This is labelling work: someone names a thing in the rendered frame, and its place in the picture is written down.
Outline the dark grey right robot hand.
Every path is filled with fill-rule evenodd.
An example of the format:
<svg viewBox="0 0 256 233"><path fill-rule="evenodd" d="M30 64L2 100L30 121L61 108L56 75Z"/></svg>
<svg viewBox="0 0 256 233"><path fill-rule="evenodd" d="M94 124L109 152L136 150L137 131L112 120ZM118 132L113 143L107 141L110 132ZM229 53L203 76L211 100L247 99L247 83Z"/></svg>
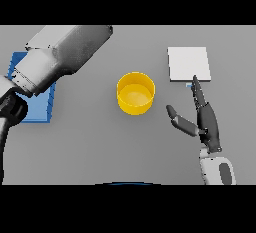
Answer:
<svg viewBox="0 0 256 233"><path fill-rule="evenodd" d="M196 75L193 76L191 90L197 113L197 123L190 122L179 115L171 105L167 105L166 110L171 123L176 129L191 137L198 136L210 153L221 152L222 147L216 115L210 103L205 100Z"/></svg>

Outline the pale square measuring scale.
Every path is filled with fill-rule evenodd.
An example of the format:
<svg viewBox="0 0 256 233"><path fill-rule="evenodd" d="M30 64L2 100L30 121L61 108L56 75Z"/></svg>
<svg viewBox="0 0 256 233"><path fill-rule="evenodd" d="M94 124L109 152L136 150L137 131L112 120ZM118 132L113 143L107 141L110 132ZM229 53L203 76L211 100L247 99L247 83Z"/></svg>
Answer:
<svg viewBox="0 0 256 233"><path fill-rule="evenodd" d="M168 47L171 82L191 83L193 76L200 82L210 82L211 74L205 47Z"/></svg>

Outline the yellow bowl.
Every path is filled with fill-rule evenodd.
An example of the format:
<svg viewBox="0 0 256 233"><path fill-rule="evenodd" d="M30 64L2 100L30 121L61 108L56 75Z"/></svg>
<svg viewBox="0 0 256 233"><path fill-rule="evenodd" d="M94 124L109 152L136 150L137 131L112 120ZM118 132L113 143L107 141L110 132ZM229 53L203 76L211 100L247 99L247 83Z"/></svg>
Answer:
<svg viewBox="0 0 256 233"><path fill-rule="evenodd" d="M129 115L142 115L152 106L156 87L153 80L142 72L123 75L116 85L120 109Z"/></svg>

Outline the blue tray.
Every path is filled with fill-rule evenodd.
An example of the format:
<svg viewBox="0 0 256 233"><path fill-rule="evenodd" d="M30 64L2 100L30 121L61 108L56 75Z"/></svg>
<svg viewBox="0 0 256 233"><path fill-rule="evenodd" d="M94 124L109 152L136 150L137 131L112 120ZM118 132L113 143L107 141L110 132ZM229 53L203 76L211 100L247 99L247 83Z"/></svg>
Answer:
<svg viewBox="0 0 256 233"><path fill-rule="evenodd" d="M27 55L26 52L13 52L10 60L7 77L11 79L14 67ZM52 118L54 93L56 84L53 83L44 93L28 98L20 95L28 104L28 112L23 123L49 123Z"/></svg>

